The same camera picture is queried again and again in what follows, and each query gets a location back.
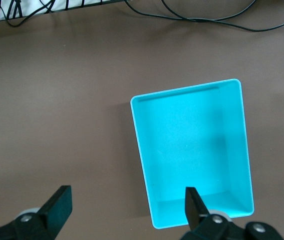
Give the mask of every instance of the brown table surface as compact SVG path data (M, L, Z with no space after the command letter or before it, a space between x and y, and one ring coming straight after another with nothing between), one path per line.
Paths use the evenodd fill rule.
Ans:
M209 17L248 3L197 2L169 1ZM167 13L159 1L132 4ZM258 2L234 22L280 24L284 1ZM255 201L255 213L234 222L266 222L284 237L284 27L144 17L124 2L19 28L0 22L0 226L71 185L73 212L57 239L179 239L187 226L152 226L129 101L232 78L242 82Z

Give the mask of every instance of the metal bolt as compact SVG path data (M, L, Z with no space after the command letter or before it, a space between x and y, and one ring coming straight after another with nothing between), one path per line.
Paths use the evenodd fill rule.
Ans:
M21 222L28 222L29 220L32 219L32 216L31 215L24 215L22 218L21 218Z
M264 233L265 232L265 228L261 224L259 224L259 223L255 223L253 225L253 228L254 228L255 231L257 231L259 233Z
M223 222L223 219L219 215L214 215L212 219L216 224L221 224Z

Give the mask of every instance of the blue tray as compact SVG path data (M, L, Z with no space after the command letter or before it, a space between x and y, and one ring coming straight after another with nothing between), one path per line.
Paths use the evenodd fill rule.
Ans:
M253 213L238 80L135 96L131 107L155 228L187 224L185 187L231 218Z

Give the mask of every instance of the rectangular container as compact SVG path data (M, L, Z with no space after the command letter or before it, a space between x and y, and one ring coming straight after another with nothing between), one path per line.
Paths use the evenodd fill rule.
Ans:
M187 224L186 187L231 218L253 213L238 80L135 96L131 107L155 228Z

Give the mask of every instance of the silver screw head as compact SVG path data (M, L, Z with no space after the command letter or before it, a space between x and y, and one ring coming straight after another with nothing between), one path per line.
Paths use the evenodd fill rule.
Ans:
M253 228L255 231L259 232L259 233L264 233L265 232L265 228L259 224L259 223L254 223L253 224Z
M32 216L26 214L26 215L22 216L21 222L28 222L28 221L31 220L31 219L32 219Z
M223 219L219 215L214 215L212 219L216 224L221 224L223 222Z

